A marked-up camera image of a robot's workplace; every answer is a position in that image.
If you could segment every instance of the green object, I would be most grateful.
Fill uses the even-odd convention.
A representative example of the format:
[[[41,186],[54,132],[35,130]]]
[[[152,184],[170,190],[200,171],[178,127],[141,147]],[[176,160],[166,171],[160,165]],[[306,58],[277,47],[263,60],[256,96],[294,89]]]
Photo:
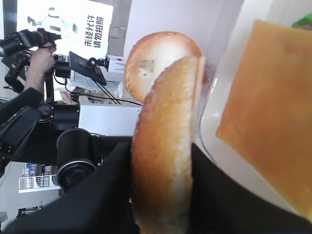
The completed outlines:
[[[298,28],[304,24],[312,24],[312,13],[292,24],[293,28]]]

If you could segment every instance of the poster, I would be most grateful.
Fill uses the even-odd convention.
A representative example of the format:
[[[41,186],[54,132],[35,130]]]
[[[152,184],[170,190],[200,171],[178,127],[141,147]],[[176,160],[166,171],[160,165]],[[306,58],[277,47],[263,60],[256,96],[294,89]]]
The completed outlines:
[[[17,31],[61,34],[56,54],[105,58],[113,6],[88,0],[18,0]]]

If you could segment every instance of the white railing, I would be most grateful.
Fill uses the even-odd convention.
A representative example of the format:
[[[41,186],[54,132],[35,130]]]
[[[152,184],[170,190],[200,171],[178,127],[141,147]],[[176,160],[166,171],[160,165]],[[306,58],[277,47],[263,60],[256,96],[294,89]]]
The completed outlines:
[[[19,193],[60,189],[56,175],[42,175],[19,178]]]

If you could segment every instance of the person's hand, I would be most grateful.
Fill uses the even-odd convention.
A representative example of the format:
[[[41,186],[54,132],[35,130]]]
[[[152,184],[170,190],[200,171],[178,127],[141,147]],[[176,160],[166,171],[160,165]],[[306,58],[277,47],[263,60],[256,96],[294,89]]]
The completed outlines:
[[[47,46],[48,48],[39,48],[30,60],[29,70],[40,76],[43,76],[55,64],[52,54],[56,51],[56,48],[51,43],[44,45],[44,47]]]

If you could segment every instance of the bread crust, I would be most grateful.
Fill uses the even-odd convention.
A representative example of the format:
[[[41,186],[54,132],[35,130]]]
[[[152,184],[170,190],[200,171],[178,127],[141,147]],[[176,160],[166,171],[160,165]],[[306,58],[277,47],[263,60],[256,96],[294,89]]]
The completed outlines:
[[[206,59],[166,69],[147,95],[132,145],[132,200],[141,233],[185,233],[191,199],[191,143]]]
[[[175,61],[185,56],[201,56],[195,42],[178,32],[157,32],[142,38],[133,47],[125,66],[129,93],[144,102],[156,78]]]

